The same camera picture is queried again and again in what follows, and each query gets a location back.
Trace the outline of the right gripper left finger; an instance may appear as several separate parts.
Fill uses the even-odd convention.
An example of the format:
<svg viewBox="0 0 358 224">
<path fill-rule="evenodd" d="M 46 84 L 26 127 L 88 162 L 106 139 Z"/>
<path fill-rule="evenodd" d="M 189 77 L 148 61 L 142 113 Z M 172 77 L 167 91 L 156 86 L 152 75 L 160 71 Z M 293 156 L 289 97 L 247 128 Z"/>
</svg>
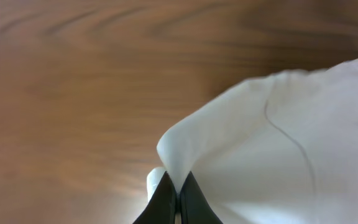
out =
<svg viewBox="0 0 358 224">
<path fill-rule="evenodd" d="M 133 224 L 174 224 L 177 193 L 165 170 L 152 170 L 147 176 L 148 204 Z"/>
</svg>

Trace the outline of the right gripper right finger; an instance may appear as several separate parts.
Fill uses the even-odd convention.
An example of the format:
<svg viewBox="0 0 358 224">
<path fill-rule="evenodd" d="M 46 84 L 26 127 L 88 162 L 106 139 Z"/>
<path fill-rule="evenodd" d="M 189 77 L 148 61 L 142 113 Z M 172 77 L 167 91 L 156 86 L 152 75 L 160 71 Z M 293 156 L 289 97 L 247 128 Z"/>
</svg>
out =
<svg viewBox="0 0 358 224">
<path fill-rule="evenodd" d="M 180 213 L 182 224 L 223 224 L 209 206 L 192 172 L 180 191 Z"/>
</svg>

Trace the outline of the white robot print t-shirt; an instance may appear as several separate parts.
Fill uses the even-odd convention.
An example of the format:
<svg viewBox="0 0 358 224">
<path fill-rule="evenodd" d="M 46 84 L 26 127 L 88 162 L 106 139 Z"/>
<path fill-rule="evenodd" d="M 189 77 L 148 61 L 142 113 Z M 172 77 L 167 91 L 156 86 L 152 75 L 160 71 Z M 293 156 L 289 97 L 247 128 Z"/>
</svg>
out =
<svg viewBox="0 0 358 224">
<path fill-rule="evenodd" d="M 224 223 L 358 223 L 358 59 L 240 82 L 172 126 L 157 152 Z"/>
</svg>

